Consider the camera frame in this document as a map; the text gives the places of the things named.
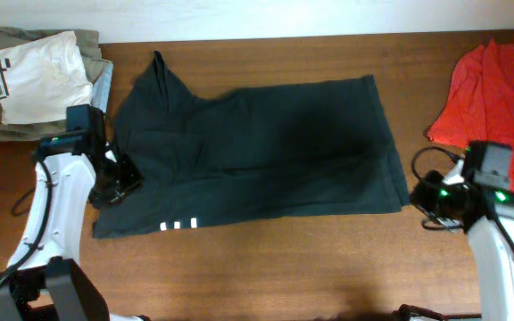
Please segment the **dark green Nike t-shirt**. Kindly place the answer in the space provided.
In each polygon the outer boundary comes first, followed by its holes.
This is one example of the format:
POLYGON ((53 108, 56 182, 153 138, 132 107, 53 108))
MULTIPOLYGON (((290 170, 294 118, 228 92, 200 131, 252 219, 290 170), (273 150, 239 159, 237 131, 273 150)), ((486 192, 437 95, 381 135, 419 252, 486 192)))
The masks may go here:
POLYGON ((194 95, 155 53, 113 121, 143 184, 96 239, 251 220, 395 213, 409 203, 376 80, 194 95))

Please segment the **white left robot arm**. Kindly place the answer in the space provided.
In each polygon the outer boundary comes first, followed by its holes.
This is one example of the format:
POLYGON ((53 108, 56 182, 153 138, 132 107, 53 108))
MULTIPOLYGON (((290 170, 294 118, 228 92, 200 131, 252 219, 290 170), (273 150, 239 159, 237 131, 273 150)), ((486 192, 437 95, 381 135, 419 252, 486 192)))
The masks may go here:
POLYGON ((20 242, 0 272, 0 320, 117 321, 80 267, 87 205, 117 205, 143 177, 109 144, 105 115, 88 104, 66 110, 66 130, 40 139, 37 182, 20 242))

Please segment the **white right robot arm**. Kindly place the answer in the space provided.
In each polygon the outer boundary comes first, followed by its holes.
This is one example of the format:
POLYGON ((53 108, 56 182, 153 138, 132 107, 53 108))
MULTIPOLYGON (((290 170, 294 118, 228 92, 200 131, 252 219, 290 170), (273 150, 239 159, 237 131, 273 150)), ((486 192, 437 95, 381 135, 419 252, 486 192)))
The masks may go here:
POLYGON ((477 266, 481 310, 442 314, 400 306, 400 320, 514 320, 514 192, 510 190, 512 148, 472 141, 462 155, 449 152, 453 169, 443 175, 416 173, 411 204, 425 215, 429 231, 461 231, 477 266))

